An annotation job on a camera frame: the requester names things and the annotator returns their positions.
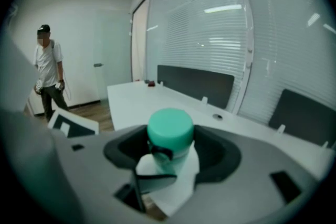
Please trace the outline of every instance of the ceiling light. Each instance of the ceiling light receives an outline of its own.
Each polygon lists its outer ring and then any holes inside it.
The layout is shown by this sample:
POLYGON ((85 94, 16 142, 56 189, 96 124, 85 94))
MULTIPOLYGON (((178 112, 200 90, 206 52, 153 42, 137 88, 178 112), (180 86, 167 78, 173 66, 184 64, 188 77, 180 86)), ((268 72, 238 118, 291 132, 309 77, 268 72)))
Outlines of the ceiling light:
POLYGON ((329 31, 332 31, 334 34, 336 34, 336 30, 332 28, 330 25, 324 24, 323 27, 328 29, 329 31))
POLYGON ((222 40, 222 39, 210 40, 209 42, 210 42, 210 43, 218 43, 218 42, 221 42, 221 43, 236 43, 236 44, 240 44, 239 41, 222 40))
POLYGON ((211 45, 221 45, 221 46, 225 46, 225 47, 240 47, 240 44, 237 44, 237 43, 232 44, 232 43, 225 43, 225 42, 220 42, 220 41, 218 41, 218 42, 211 42, 210 41, 210 43, 212 43, 211 45))
POLYGON ((310 19, 308 20, 308 26, 307 26, 307 27, 309 27, 309 26, 311 26, 313 23, 315 23, 320 17, 321 17, 320 14, 318 14, 318 13, 314 13, 314 14, 310 17, 310 19))
POLYGON ((242 8, 241 4, 227 5, 227 6, 221 6, 221 7, 207 8, 204 10, 204 12, 205 13, 222 12, 224 10, 241 9, 241 8, 242 8))
POLYGON ((158 27, 159 27, 158 25, 155 25, 155 26, 153 26, 153 27, 150 27, 150 28, 148 28, 148 29, 147 29, 147 31, 150 31, 150 30, 156 29, 156 28, 158 28, 158 27))

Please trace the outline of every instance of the dark pants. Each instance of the dark pants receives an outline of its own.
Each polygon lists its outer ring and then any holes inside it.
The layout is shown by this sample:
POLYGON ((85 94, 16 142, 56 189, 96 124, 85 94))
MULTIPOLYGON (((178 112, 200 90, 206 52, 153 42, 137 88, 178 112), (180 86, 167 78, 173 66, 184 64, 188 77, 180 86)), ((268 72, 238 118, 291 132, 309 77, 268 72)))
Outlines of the dark pants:
POLYGON ((41 97, 42 97, 42 104, 44 108, 44 114, 48 122, 50 121, 51 116, 52 116, 51 99, 54 100, 54 102, 60 109, 69 111, 68 106, 66 102, 64 101, 63 92, 57 90, 55 88, 55 85, 50 86, 50 87, 44 87, 41 90, 41 97))

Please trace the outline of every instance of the black slot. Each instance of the black slot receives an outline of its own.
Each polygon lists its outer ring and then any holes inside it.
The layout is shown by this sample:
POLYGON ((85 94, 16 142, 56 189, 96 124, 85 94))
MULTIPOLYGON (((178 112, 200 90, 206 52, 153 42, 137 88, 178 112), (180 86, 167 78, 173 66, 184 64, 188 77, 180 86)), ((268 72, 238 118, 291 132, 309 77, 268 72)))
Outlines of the black slot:
POLYGON ((270 174, 286 203, 290 203, 301 194, 301 190, 285 171, 270 174))
POLYGON ((73 151, 78 151, 78 150, 82 150, 84 148, 84 146, 77 144, 77 145, 73 145, 71 146, 73 151))
POLYGON ((144 212, 142 206, 139 204, 135 189, 130 184, 124 185, 114 196, 135 210, 144 212))

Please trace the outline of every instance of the plastic container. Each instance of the plastic container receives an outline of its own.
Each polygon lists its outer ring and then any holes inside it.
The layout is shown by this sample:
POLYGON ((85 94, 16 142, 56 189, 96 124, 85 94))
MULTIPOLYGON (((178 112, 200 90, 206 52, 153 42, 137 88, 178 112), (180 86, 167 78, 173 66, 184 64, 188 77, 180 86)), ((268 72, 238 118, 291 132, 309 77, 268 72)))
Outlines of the plastic container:
POLYGON ((177 175, 194 138, 191 117, 180 109, 158 110, 149 120, 147 133, 157 171, 177 175))

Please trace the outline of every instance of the white table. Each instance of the white table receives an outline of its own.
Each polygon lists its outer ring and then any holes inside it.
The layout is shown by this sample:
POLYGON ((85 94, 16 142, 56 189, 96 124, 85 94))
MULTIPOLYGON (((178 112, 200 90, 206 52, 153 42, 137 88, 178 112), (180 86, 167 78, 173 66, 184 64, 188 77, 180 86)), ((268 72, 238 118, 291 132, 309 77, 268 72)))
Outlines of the white table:
POLYGON ((318 180, 325 177, 334 157, 334 151, 329 148, 322 148, 286 133, 279 135, 267 126, 203 104, 159 84, 148 87, 139 81, 108 86, 108 98, 115 130, 147 124, 150 116, 159 109, 177 108, 186 111, 194 124, 248 136, 278 147, 318 180), (223 119, 215 119, 215 113, 223 119))

